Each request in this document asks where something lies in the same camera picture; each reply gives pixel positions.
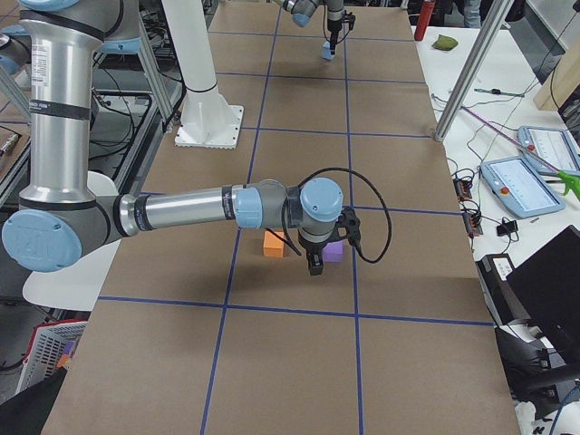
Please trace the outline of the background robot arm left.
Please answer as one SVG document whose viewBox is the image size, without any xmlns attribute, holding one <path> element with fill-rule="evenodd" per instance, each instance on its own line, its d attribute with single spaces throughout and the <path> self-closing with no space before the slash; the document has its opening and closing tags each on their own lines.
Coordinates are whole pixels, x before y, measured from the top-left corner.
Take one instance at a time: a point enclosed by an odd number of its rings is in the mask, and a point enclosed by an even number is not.
<svg viewBox="0 0 580 435">
<path fill-rule="evenodd" d="M 32 60 L 32 39 L 20 24 L 8 25 L 1 29 L 1 66 L 14 75 Z"/>
</svg>

